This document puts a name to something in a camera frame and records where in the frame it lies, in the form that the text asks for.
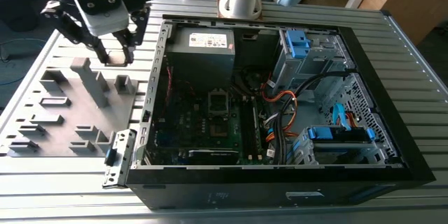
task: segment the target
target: white label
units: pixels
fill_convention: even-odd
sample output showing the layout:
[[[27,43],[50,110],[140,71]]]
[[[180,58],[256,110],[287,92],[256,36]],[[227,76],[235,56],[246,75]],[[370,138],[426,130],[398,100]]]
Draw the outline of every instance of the white label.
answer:
[[[267,154],[268,157],[274,157],[275,151],[268,149],[266,154]]]
[[[292,197],[311,197],[311,196],[322,196],[324,195],[318,191],[288,191],[287,198],[291,199]]]
[[[268,81],[267,81],[267,84],[271,86],[271,88],[275,87],[275,82],[274,82],[274,81],[268,80]]]
[[[218,47],[227,48],[226,34],[191,34],[190,44],[191,47]]]

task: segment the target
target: blue cable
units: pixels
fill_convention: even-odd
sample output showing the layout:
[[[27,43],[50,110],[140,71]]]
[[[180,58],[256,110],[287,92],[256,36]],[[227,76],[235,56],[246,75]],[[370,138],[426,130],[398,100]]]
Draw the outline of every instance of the blue cable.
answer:
[[[26,76],[20,77],[20,78],[19,78],[18,80],[15,80],[15,81],[10,81],[10,82],[7,82],[7,83],[0,83],[0,86],[12,84],[12,83],[20,81],[24,77],[26,77]]]

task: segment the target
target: power supply label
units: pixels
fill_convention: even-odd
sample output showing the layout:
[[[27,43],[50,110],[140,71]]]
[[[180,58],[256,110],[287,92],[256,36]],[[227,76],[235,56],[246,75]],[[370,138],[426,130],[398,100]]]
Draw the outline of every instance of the power supply label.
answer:
[[[227,36],[226,34],[198,34],[190,35],[191,47],[215,47],[227,48]]]

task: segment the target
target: metal slotted table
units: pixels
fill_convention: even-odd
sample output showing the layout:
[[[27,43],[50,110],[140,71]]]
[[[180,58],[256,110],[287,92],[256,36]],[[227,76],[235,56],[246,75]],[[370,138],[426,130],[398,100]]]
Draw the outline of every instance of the metal slotted table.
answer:
[[[0,117],[2,139],[26,109],[30,94],[40,87],[39,77],[46,69],[70,68],[78,56],[88,56],[92,70],[100,70],[106,77],[119,72],[139,81],[130,118],[130,127],[138,127],[162,15],[216,17],[218,11],[216,0],[155,0],[151,9],[146,42],[135,52],[135,64],[127,68],[104,67],[94,52],[74,45],[55,31]],[[0,157],[0,220],[62,223],[83,219],[83,223],[111,224],[123,223],[124,219],[127,223],[150,223],[148,219],[166,223],[166,218],[183,218],[186,223],[196,223],[199,218],[223,223],[243,220],[347,223],[348,219],[355,223],[388,223],[396,222],[396,218],[422,223],[428,217],[447,219],[448,211],[442,208],[448,206],[448,91],[394,19],[378,11],[318,6],[287,8],[274,3],[264,3],[263,17],[266,21],[348,26],[355,30],[438,181],[358,206],[152,212],[131,190],[102,189],[103,158]],[[104,36],[104,46],[120,48],[112,35]]]

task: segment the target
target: gray block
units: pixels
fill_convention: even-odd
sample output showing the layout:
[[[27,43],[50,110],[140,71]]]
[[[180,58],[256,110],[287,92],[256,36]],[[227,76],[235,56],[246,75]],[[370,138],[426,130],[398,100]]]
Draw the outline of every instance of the gray block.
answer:
[[[112,143],[111,139],[114,139],[114,138],[107,138],[103,131],[98,132],[95,144],[100,147],[103,153],[106,153],[107,150],[110,149],[110,146],[111,146],[111,143]]]
[[[35,152],[39,148],[39,145],[28,139],[20,139],[12,141],[8,147],[15,152]]]
[[[66,81],[67,78],[60,70],[46,70],[39,82],[48,92],[63,92],[59,84]]]
[[[99,82],[100,86],[102,86],[102,89],[103,89],[103,92],[108,91],[110,90],[110,86],[107,85],[107,81],[104,79],[104,76],[102,74],[100,71],[92,71],[92,73],[95,74],[96,76],[96,81]]]
[[[99,134],[99,130],[95,125],[76,125],[75,132],[86,140],[94,140]]]
[[[27,124],[19,127],[19,132],[24,136],[42,136],[46,134],[46,129],[39,124]]]
[[[39,104],[44,107],[68,107],[72,102],[67,97],[44,97]]]
[[[132,86],[130,76],[118,75],[114,85],[118,90],[118,94],[134,94],[135,93],[135,87]]]
[[[42,124],[63,124],[64,117],[62,115],[34,115],[30,119],[32,123]]]
[[[96,106],[99,108],[103,108],[108,106],[108,102],[106,95],[103,93],[102,84],[96,80],[96,75],[92,72],[90,66],[91,66],[90,58],[75,58],[72,61],[72,65],[70,66],[70,69],[72,69],[79,74],[79,77],[83,81],[83,85],[91,94]]]
[[[75,153],[86,154],[95,152],[95,146],[90,141],[74,141],[70,147]]]

